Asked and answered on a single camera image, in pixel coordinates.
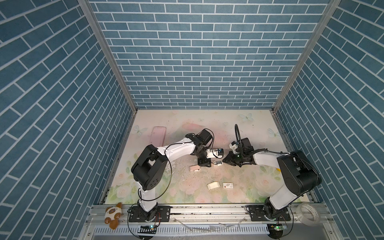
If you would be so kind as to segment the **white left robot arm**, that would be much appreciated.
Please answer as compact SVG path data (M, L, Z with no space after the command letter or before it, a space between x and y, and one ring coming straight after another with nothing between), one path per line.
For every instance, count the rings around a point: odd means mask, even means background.
M164 147L148 145L131 168L134 180L138 183L139 216L145 221L152 220L157 214L159 197L155 196L155 187L163 177L167 165L186 155L197 157L198 166L210 167L210 154L214 143L214 133L203 129L198 134L187 134L182 140Z

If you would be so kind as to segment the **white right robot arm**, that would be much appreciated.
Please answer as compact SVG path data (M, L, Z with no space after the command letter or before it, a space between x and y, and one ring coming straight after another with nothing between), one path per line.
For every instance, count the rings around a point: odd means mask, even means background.
M322 178L302 151L289 153L268 149L255 150L249 139L229 144L230 151L223 162L231 166L259 165L281 171L284 183L265 200L263 211L269 220L279 218L287 206L322 183Z

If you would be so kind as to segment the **white staple box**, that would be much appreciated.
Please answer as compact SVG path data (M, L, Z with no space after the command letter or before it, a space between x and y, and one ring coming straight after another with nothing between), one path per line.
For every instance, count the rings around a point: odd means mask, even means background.
M233 183L223 183L223 189L233 189L234 184Z

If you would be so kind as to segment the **staple box tray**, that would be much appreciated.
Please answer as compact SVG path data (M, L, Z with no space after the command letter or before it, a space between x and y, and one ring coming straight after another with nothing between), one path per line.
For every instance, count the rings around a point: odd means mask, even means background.
M214 190L214 189L220 188L220 183L217 181L209 183L207 184L207 188L208 190Z

